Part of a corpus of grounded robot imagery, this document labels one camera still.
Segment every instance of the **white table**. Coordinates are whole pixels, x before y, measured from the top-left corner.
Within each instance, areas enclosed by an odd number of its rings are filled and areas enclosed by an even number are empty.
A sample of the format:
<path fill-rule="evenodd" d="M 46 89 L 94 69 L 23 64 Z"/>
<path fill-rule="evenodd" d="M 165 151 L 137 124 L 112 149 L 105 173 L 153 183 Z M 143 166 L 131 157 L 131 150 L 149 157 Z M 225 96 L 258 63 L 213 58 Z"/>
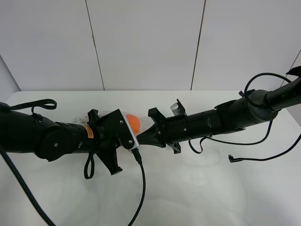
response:
<path fill-rule="evenodd" d="M 172 116 L 178 98 L 187 114 L 210 110 L 238 99 L 237 91 L 97 91 L 17 92 L 9 105 L 52 98 L 58 108 L 36 112 L 54 121 L 73 122 L 92 108 L 120 108 L 147 116 L 157 107 Z M 253 142 L 264 137 L 267 123 L 217 138 Z M 299 226 L 301 224 L 301 144 L 283 157 L 267 161 L 229 163 L 234 157 L 270 157 L 290 147 L 301 128 L 286 110 L 275 119 L 270 137 L 260 145 L 223 145 L 204 142 L 204 152 L 193 153 L 182 142 L 182 153 L 170 148 L 141 146 L 147 190 L 136 226 Z M 198 140 L 192 142 L 198 147 Z M 118 149 L 123 171 L 111 176 L 96 159 L 94 178 L 85 180 L 87 154 L 70 154 L 54 162 L 34 154 L 9 154 L 37 201 L 58 226 L 126 226 L 142 192 L 142 178 L 132 154 Z M 15 177 L 0 159 L 0 225 L 44 226 Z"/>

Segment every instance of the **cable plug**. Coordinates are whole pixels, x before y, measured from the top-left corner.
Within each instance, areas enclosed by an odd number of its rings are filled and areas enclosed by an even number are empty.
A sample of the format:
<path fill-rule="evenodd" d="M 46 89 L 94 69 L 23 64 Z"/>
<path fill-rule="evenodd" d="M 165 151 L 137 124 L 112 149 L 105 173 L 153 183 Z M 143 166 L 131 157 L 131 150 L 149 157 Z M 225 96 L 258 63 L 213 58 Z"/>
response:
<path fill-rule="evenodd" d="M 141 155 L 140 155 L 140 153 L 139 153 L 138 148 L 134 148 L 134 149 L 132 150 L 132 153 L 133 153 L 133 155 L 134 155 L 136 161 L 138 162 L 138 164 L 141 165 L 141 164 L 142 164 L 142 158 L 141 158 Z"/>
<path fill-rule="evenodd" d="M 232 155 L 228 155 L 228 158 L 229 158 L 229 161 L 230 162 L 238 162 L 238 161 L 243 161 L 244 160 L 244 158 L 234 158 Z"/>

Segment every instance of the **warning label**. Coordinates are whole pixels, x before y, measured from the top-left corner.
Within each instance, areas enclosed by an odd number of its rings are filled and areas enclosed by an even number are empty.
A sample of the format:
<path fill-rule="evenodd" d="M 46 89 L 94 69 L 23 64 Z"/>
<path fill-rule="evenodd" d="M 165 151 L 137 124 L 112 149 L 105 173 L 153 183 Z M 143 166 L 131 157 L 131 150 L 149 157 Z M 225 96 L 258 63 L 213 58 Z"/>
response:
<path fill-rule="evenodd" d="M 89 126 L 84 126 L 87 133 L 88 133 L 88 138 L 93 139 L 94 138 L 94 133 L 92 131 L 92 129 Z"/>

